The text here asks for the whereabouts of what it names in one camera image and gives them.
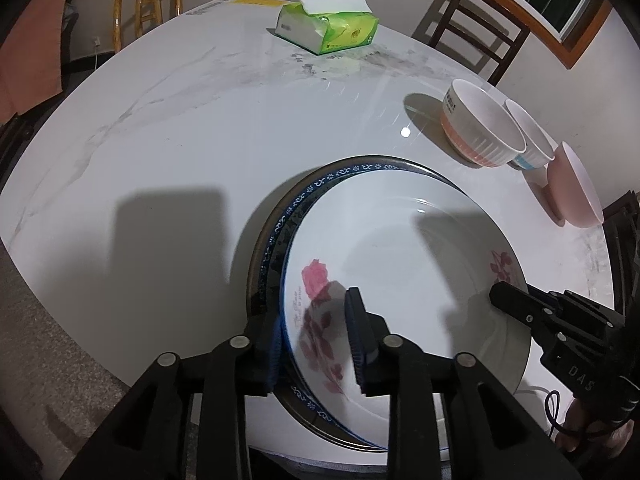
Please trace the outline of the person's right hand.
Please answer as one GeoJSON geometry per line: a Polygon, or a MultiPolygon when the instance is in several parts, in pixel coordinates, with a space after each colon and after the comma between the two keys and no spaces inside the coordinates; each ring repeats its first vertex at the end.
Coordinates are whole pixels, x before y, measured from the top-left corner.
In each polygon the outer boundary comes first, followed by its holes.
{"type": "Polygon", "coordinates": [[[554,443],[557,448],[574,452],[578,448],[590,448],[591,453],[607,458],[620,456],[634,434],[634,421],[615,428],[606,422],[595,420],[581,400],[573,399],[554,443]]]}

